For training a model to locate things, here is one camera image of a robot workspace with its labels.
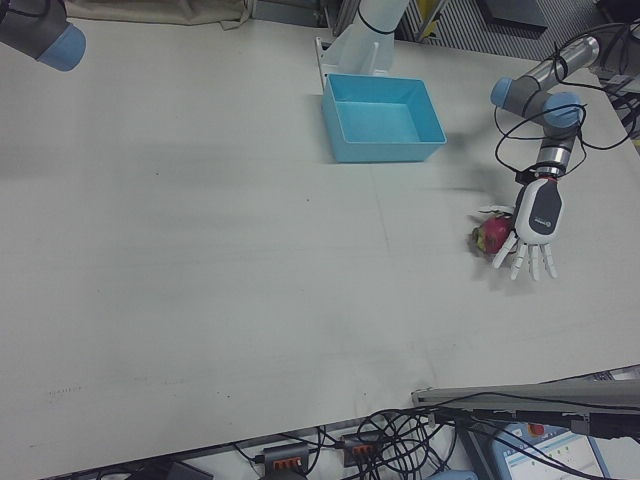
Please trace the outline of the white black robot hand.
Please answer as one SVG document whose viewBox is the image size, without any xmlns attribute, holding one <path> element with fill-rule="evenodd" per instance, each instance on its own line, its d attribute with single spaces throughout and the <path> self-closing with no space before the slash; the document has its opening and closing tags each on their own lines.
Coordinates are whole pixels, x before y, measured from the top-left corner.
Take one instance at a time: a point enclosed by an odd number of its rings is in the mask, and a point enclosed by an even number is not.
<svg viewBox="0 0 640 480">
<path fill-rule="evenodd" d="M 558 236 L 564 204 L 555 179 L 541 177 L 524 186 L 514 206 L 489 205 L 482 207 L 480 212 L 509 221 L 506 239 L 493 254 L 494 269 L 501 268 L 507 257 L 513 255 L 510 263 L 512 281 L 518 278 L 524 266 L 534 281 L 540 278 L 540 265 L 551 278 L 558 276 L 552 244 Z"/>
</svg>

